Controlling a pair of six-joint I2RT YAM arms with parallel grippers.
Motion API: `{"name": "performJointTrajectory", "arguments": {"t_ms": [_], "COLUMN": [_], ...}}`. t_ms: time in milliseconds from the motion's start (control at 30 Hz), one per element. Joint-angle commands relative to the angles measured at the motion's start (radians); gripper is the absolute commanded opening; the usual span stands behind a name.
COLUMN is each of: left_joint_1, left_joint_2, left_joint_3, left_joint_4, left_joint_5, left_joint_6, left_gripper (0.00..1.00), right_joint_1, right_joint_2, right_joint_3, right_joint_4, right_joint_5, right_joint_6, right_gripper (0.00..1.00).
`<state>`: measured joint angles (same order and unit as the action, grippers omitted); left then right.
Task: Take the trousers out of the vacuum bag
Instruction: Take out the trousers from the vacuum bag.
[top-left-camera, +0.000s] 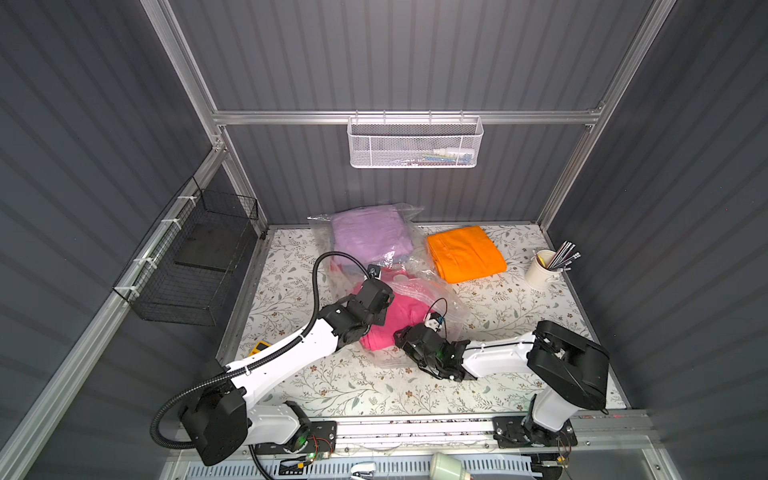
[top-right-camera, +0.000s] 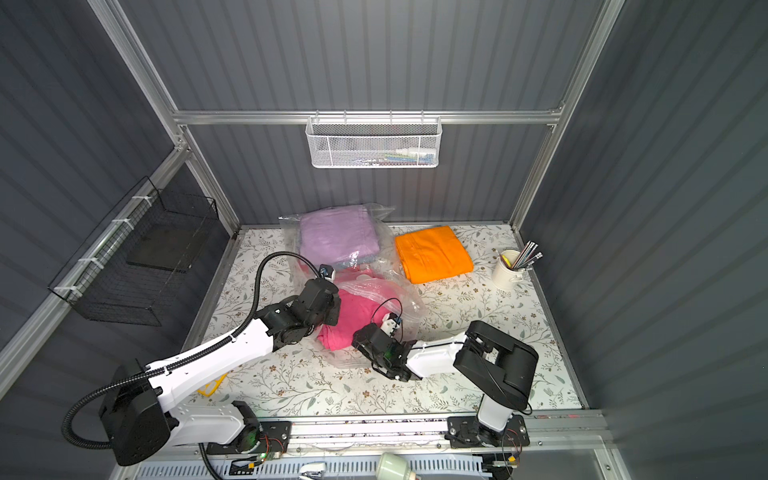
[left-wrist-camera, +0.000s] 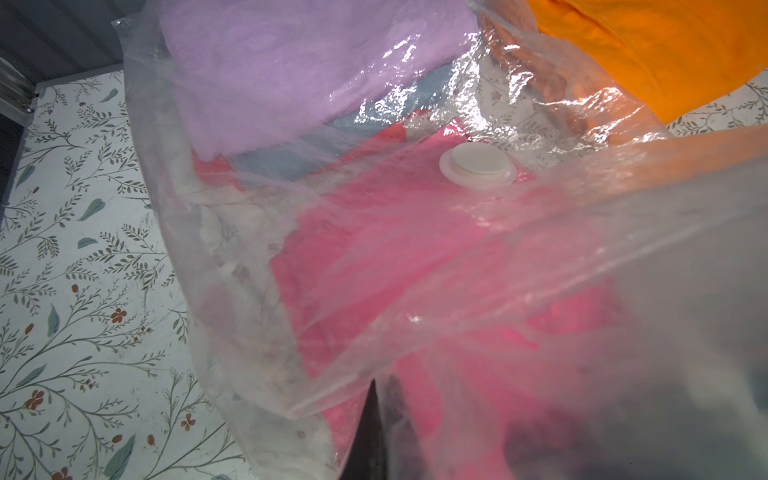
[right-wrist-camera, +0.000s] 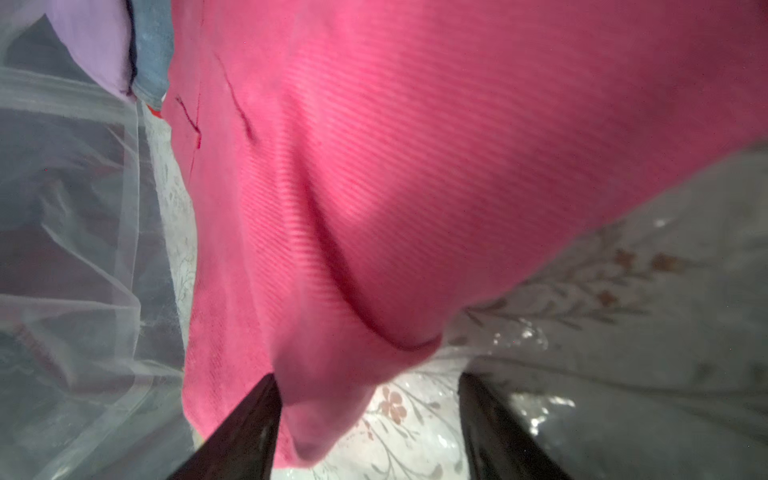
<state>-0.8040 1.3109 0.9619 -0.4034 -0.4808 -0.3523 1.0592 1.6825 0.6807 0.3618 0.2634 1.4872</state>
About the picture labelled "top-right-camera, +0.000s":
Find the pink cloth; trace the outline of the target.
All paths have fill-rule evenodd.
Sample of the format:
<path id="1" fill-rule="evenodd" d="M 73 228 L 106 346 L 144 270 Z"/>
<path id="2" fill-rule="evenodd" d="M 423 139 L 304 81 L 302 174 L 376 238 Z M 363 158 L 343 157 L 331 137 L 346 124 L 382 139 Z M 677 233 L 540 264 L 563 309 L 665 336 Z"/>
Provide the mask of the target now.
<path id="1" fill-rule="evenodd" d="M 329 351 L 338 351 L 352 345 L 353 335 L 370 322 L 381 326 L 385 315 L 392 311 L 392 302 L 382 302 L 393 297 L 391 285 L 371 269 L 348 269 L 337 278 L 341 298 L 341 310 L 336 326 L 323 325 L 317 340 Z"/>

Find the clear plastic vacuum bag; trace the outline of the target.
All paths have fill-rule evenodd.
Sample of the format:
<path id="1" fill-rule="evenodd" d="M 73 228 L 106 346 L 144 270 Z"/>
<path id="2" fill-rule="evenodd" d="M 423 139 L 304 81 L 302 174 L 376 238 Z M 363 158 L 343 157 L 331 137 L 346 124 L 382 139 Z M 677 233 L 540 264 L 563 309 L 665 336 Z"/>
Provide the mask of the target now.
<path id="1" fill-rule="evenodd" d="M 369 323 L 398 338 L 413 340 L 427 308 L 405 278 L 395 252 L 395 234 L 384 223 L 392 212 L 379 204 L 330 207 L 279 219 L 286 249 L 300 254 L 316 268 L 332 268 L 332 281 L 342 301 L 338 323 L 314 334 L 320 357 L 341 369 L 369 365 L 352 347 L 353 334 Z"/>

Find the orange trousers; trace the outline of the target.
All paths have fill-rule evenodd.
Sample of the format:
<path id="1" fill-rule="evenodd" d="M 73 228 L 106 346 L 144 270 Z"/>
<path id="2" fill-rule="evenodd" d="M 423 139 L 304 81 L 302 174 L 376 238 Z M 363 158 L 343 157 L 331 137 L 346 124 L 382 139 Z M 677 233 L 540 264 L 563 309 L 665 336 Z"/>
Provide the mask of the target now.
<path id="1" fill-rule="evenodd" d="M 405 277 L 425 284 L 471 273 L 474 263 L 449 226 L 405 233 L 394 238 Z"/>

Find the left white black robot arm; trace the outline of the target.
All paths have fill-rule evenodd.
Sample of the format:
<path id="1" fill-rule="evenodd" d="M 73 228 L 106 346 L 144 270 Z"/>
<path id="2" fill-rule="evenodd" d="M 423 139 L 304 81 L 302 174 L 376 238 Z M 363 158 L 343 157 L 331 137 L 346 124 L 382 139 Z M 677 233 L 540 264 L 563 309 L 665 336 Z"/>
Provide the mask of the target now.
<path id="1" fill-rule="evenodd" d="M 314 278 L 299 295 L 258 310 L 231 332 L 146 368 L 119 368 L 115 377 L 122 382 L 133 374 L 144 377 L 108 393 L 99 411 L 117 463 L 138 464 L 166 446 L 214 444 L 228 452 L 258 448 L 263 429 L 244 402 L 195 406 L 188 397 L 244 363 L 299 343 L 321 325 L 336 325 L 340 306 L 337 286 Z"/>

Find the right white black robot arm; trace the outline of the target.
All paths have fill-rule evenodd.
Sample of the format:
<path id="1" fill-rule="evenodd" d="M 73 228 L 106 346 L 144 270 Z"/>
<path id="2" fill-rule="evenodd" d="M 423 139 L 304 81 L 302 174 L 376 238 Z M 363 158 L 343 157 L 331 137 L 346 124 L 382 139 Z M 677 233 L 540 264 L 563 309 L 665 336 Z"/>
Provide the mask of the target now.
<path id="1" fill-rule="evenodd" d="M 483 393 L 476 415 L 480 427 L 506 430 L 512 413 L 529 406 L 538 352 L 480 320 L 453 337 L 404 341 L 372 323 L 353 335 L 352 346 L 388 379 L 408 382 L 459 373 Z"/>

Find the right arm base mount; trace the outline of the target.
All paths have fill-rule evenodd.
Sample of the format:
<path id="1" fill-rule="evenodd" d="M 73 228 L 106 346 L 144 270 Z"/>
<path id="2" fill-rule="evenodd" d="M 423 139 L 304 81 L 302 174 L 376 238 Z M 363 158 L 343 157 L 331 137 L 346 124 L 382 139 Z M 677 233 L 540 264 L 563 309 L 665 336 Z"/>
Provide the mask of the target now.
<path id="1" fill-rule="evenodd" d="M 500 432 L 482 425 L 476 416 L 448 417 L 444 438 L 454 449 L 530 445 L 528 429 L 522 415 L 512 415 Z"/>

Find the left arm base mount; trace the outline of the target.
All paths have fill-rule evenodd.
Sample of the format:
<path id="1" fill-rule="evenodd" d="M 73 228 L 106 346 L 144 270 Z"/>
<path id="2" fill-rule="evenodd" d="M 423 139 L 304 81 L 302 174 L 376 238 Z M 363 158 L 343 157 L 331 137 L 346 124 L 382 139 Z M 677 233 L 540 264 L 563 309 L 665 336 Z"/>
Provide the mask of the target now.
<path id="1" fill-rule="evenodd" d="M 261 422 L 250 425 L 228 444 L 209 443 L 208 455 L 261 455 L 284 454 L 291 438 L 293 424 L 289 421 Z"/>

